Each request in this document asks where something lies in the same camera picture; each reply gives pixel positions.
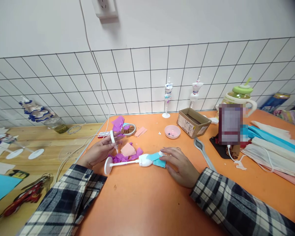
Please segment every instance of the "person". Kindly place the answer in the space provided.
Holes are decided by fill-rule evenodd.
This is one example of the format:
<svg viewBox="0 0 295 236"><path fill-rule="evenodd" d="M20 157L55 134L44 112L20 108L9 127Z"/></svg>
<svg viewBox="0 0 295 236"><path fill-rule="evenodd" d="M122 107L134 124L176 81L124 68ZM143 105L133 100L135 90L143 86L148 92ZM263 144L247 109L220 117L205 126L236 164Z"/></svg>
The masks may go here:
<svg viewBox="0 0 295 236"><path fill-rule="evenodd" d="M18 235L74 235L107 179L93 173L92 168L113 149L110 137L94 144L50 189ZM232 180L209 168L200 174L178 148L166 147L161 152L170 155L160 159L178 169L166 164L173 179L191 188L190 197L228 234L295 235L295 223Z"/></svg>

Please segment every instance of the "pink bowl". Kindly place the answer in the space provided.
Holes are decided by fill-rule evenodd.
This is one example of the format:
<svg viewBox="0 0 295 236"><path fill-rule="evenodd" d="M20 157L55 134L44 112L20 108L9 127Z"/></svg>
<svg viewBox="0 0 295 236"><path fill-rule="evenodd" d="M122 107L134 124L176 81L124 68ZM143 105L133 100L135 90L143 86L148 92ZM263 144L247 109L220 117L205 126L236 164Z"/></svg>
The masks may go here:
<svg viewBox="0 0 295 236"><path fill-rule="evenodd" d="M165 127L165 135L170 139L176 139L180 135L180 129L178 126L168 125Z"/></svg>

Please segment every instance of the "ruler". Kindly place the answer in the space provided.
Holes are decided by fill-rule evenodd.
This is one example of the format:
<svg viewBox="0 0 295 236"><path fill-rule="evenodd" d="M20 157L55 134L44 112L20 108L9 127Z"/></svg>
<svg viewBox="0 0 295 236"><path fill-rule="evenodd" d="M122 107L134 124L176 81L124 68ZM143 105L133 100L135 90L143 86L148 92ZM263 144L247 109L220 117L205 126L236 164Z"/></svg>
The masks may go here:
<svg viewBox="0 0 295 236"><path fill-rule="evenodd" d="M210 158L208 157L207 153L205 152L204 144L198 138L194 139L193 144L202 153L202 155L203 155L204 159L206 160L207 165L209 166L209 168L216 172L216 169L215 169L214 165L212 164L212 162L211 162Z"/></svg>

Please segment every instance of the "blurred phone screen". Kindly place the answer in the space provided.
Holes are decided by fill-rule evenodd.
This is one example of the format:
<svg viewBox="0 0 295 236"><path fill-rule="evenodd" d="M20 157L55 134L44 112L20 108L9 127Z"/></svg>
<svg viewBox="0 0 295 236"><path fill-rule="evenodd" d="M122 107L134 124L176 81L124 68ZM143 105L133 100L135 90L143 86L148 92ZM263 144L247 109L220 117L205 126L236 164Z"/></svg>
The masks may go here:
<svg viewBox="0 0 295 236"><path fill-rule="evenodd" d="M240 145L243 124L242 104L220 104L219 144Z"/></svg>

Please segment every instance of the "plaid shirt sleeve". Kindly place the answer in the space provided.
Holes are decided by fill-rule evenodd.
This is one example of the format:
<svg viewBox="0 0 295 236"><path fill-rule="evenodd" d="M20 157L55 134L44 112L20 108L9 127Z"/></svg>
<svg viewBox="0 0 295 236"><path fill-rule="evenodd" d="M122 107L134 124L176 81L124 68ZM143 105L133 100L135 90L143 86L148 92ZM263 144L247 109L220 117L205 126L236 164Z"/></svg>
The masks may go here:
<svg viewBox="0 0 295 236"><path fill-rule="evenodd" d="M18 235L74 235L106 179L73 164L46 194Z"/></svg>
<svg viewBox="0 0 295 236"><path fill-rule="evenodd" d="M190 196L230 235L295 235L295 223L209 168Z"/></svg>

